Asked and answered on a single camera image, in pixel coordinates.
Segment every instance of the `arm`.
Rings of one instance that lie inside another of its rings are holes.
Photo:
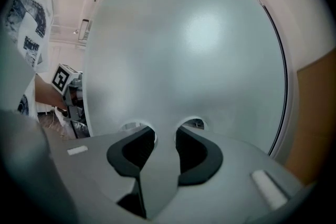
[[[57,106],[63,110],[67,109],[63,103],[61,94],[52,85],[46,83],[39,75],[35,75],[35,101]]]

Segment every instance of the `white t-shirt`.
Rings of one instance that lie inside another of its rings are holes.
[[[5,30],[36,73],[48,71],[47,45],[53,13],[52,0],[8,0],[1,14]],[[34,81],[18,104],[18,111],[37,119]]]

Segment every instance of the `black rubber pad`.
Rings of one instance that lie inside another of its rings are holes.
[[[132,193],[125,195],[118,205],[143,218],[146,218],[146,211],[141,192],[140,171],[154,149],[154,139],[154,131],[146,127],[114,143],[107,151],[107,160],[119,175],[134,177],[137,180]]]
[[[182,126],[176,132],[176,149],[181,167],[179,186],[207,182],[223,163],[222,151],[215,143]]]

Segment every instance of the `white foam block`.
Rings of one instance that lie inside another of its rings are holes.
[[[87,146],[79,146],[79,147],[75,147],[75,148],[68,150],[68,154],[71,156],[71,155],[75,155],[78,153],[82,153],[87,150],[88,150]]]
[[[261,195],[264,197],[265,201],[272,210],[277,210],[288,202],[288,199],[269,178],[265,171],[255,171],[251,174],[251,176],[261,192]]]

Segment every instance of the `person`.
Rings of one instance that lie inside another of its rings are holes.
[[[36,73],[18,104],[18,111],[38,121],[35,101],[66,110],[62,96],[38,75],[48,69],[52,0],[8,0],[0,16],[2,27]]]

